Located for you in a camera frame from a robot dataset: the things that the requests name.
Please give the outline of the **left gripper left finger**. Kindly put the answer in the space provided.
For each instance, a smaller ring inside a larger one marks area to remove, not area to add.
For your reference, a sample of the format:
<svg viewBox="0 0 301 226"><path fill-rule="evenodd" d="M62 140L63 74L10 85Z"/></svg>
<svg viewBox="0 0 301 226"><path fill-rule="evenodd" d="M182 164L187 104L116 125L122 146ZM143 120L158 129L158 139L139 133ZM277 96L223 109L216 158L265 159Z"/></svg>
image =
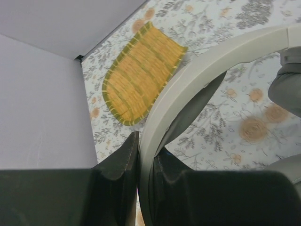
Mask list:
<svg viewBox="0 0 301 226"><path fill-rule="evenodd" d="M90 169L0 172L3 226L133 226L139 133Z"/></svg>

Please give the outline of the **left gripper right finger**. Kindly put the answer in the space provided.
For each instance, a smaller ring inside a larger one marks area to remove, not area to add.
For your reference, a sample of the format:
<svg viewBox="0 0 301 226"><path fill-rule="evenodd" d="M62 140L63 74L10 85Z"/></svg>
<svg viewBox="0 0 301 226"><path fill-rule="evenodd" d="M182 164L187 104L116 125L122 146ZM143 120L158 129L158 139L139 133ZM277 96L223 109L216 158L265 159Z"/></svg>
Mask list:
<svg viewBox="0 0 301 226"><path fill-rule="evenodd" d="M298 226L301 200L283 174L193 170L168 150L154 158L156 226Z"/></svg>

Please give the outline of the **white grey gaming headphones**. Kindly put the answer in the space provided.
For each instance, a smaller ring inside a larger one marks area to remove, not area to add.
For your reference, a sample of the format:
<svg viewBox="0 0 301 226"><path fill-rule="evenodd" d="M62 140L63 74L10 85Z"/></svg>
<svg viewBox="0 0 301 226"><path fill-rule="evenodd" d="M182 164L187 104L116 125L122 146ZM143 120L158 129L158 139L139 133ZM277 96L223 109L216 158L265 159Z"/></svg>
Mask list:
<svg viewBox="0 0 301 226"><path fill-rule="evenodd" d="M139 147L138 193L147 226L153 224L149 206L149 179L153 159L162 138L180 111L200 90L235 65L300 45L300 23L244 33L210 48L168 82L148 115Z"/></svg>

